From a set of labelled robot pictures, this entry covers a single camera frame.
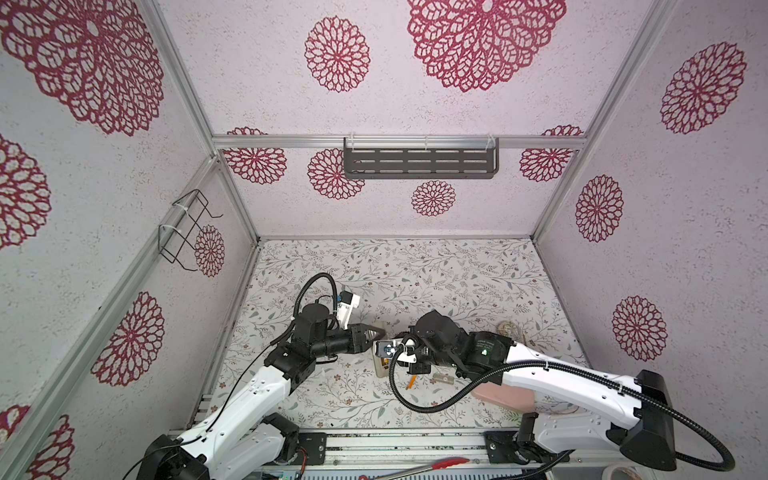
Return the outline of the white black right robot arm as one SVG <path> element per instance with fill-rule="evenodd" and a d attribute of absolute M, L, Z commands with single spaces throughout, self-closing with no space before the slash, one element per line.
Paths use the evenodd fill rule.
<path fill-rule="evenodd" d="M 412 374 L 433 366 L 454 368 L 477 388 L 496 384 L 532 390 L 582 408 L 562 420 L 527 414 L 520 444 L 534 458 L 564 450 L 614 449 L 642 466 L 677 467 L 673 420 L 652 407 L 670 404 L 664 378 L 643 370 L 636 376 L 584 369 L 487 331 L 468 332 L 437 311 L 423 315 L 398 336 L 392 359 Z"/>

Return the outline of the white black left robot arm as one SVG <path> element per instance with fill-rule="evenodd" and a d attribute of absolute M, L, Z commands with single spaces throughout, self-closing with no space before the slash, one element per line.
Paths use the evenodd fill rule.
<path fill-rule="evenodd" d="M 314 373 L 318 358 L 364 353 L 386 334 L 363 323 L 332 329 L 334 317 L 320 303 L 304 306 L 293 318 L 290 338 L 275 346 L 247 385 L 191 429 L 156 438 L 137 477 L 244 479 L 267 463 L 293 459 L 299 428 L 277 413 L 279 404 Z"/>

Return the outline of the white universal AC remote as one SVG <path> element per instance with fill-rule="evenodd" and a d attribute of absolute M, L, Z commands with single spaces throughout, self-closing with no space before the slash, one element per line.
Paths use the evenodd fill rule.
<path fill-rule="evenodd" d="M 393 355 L 392 342 L 389 339 L 377 340 L 372 346 L 374 370 L 378 378 L 388 375 L 389 364 Z"/>

